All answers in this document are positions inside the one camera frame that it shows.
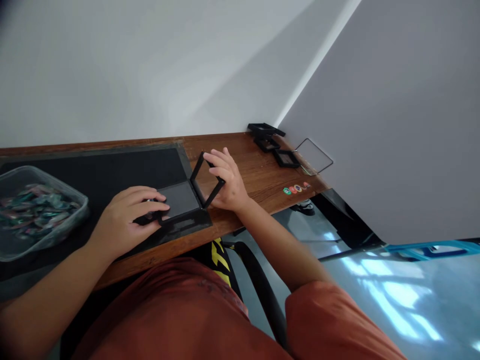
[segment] right hand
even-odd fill
[[[247,208],[251,199],[245,190],[239,168],[230,156],[229,150],[226,147],[223,148],[223,152],[213,149],[211,153],[204,153],[203,158],[215,165],[209,169],[209,172],[225,180],[225,185],[211,204],[216,208],[236,213]]]

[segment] sleeve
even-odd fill
[[[338,286],[314,281],[285,302],[287,337],[295,359],[406,358]]]

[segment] wooden desk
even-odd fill
[[[290,148],[281,137],[276,136],[276,141],[282,145],[283,149]],[[289,208],[328,189],[319,176],[305,175],[301,168],[279,167],[274,156],[271,153],[262,152],[253,142],[252,136],[246,132],[4,148],[0,149],[0,156],[78,152],[173,142],[182,143],[192,168],[195,166],[201,151],[210,151],[211,149],[221,151],[223,147],[228,147],[228,151],[238,165],[248,194],[270,214]],[[302,192],[292,193],[291,195],[283,192],[284,188],[294,185],[303,186],[304,182],[311,186]],[[213,226],[114,262],[103,274],[95,290],[149,269],[242,227],[242,223],[231,211],[209,208],[208,212]]]

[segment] tiled floor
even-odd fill
[[[317,257],[345,250],[334,241],[335,228],[315,211],[308,217],[287,209],[274,217]],[[250,234],[223,240],[250,247],[283,308],[290,292]],[[228,254],[250,320],[272,336],[245,267],[233,250]],[[480,359],[480,255],[402,262],[368,252],[326,262],[325,267],[408,359]]]

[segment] plastic container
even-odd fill
[[[34,166],[21,166],[0,175],[0,199],[16,196],[28,184],[48,185],[78,203],[80,208],[33,245],[31,241],[18,239],[12,230],[0,227],[0,262],[10,262],[28,253],[61,243],[72,229],[80,225],[90,214],[88,197]]]

